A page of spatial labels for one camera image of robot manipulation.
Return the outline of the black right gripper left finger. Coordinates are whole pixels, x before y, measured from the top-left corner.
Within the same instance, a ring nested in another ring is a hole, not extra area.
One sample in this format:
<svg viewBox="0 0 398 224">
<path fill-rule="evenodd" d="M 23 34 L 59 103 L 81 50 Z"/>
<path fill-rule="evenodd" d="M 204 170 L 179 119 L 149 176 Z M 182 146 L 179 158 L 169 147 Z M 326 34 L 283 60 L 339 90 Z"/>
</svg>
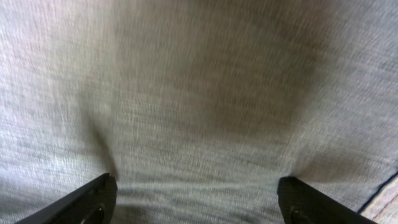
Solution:
<svg viewBox="0 0 398 224">
<path fill-rule="evenodd" d="M 117 191 L 115 177 L 104 173 L 16 224 L 110 224 Z"/>
</svg>

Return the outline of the light blue denim shorts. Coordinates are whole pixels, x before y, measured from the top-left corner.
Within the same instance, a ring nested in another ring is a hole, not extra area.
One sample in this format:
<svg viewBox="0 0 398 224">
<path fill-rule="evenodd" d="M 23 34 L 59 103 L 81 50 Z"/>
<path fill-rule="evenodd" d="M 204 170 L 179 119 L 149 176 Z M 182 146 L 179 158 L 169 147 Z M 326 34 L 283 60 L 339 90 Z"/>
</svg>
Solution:
<svg viewBox="0 0 398 224">
<path fill-rule="evenodd" d="M 2 1 L 1 222 L 109 172 L 114 223 L 397 222 L 397 2 Z"/>
</svg>

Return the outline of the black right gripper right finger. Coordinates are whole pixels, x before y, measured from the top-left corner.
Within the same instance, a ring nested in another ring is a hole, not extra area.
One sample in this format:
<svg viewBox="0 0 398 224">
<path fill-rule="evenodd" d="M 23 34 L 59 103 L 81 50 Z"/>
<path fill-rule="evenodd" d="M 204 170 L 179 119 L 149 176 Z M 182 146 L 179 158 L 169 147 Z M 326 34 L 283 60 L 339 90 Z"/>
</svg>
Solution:
<svg viewBox="0 0 398 224">
<path fill-rule="evenodd" d="M 277 195 L 285 224 L 376 224 L 296 177 L 280 178 Z"/>
</svg>

